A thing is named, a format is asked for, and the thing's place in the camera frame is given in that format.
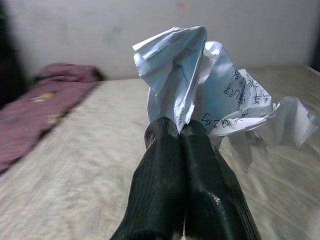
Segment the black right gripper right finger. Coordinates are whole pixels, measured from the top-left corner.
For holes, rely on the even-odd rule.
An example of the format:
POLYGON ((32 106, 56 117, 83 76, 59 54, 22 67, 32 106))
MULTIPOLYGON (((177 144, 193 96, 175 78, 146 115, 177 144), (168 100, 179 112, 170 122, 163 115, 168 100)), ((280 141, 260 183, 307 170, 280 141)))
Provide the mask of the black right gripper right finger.
POLYGON ((261 240, 238 179, 204 126, 191 120, 180 133, 188 182, 186 240, 261 240))

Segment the purple cartoon print blanket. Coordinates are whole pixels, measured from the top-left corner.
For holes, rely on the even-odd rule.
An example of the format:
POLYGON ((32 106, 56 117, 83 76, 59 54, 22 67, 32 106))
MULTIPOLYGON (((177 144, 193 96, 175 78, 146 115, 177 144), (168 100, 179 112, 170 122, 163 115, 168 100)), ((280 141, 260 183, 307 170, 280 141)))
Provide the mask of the purple cartoon print blanket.
POLYGON ((26 93, 0 110, 0 174, 27 155, 103 80, 92 65, 46 66, 26 93))

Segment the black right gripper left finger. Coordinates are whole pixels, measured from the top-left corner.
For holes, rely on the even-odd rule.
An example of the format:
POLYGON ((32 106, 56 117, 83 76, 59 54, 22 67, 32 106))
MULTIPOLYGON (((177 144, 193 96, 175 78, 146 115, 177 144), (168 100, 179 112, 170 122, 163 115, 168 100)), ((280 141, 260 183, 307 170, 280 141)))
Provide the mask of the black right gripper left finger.
POLYGON ((163 116, 148 126, 144 141, 124 217, 110 240, 181 240, 186 172, 179 132, 163 116))

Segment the beige quilted mattress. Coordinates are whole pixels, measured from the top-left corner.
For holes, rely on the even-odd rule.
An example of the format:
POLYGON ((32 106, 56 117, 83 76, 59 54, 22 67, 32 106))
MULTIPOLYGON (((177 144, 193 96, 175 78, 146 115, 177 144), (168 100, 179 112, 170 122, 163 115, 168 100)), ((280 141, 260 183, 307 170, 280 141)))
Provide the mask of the beige quilted mattress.
MULTIPOLYGON (((319 71, 290 66, 247 72, 275 103, 296 97, 320 115, 319 71)), ((133 174, 146 152, 145 132, 154 122, 147 118, 148 91, 141 79, 99 83, 30 153, 0 174, 0 240, 110 240, 125 215, 133 174)), ((182 130, 177 129, 185 167, 180 240, 186 240, 182 130)), ((320 130, 300 148, 252 147, 248 170, 234 157, 227 137, 211 145, 234 172, 260 240, 320 240, 320 130)))

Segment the white written paper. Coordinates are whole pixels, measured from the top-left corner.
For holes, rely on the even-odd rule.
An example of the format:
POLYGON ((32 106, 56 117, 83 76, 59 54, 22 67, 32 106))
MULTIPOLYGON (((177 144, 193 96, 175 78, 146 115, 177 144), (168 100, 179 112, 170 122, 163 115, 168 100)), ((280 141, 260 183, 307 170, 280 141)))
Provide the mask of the white written paper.
POLYGON ((245 69, 236 69, 223 45, 203 26, 172 27, 133 46, 138 75, 148 85, 150 122, 171 119, 178 131, 196 120, 214 146, 228 138, 247 171, 253 147, 300 148, 320 130, 320 115, 297 97, 274 102, 245 69))

